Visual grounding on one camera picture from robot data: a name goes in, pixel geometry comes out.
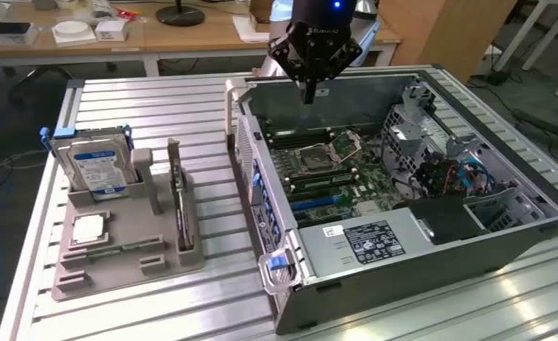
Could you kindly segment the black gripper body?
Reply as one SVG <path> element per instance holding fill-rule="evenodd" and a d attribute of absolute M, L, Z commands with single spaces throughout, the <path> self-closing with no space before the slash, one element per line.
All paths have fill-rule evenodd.
<path fill-rule="evenodd" d="M 308 70 L 310 40 L 346 39 L 350 36 L 353 1 L 294 1 L 286 34 Z"/>

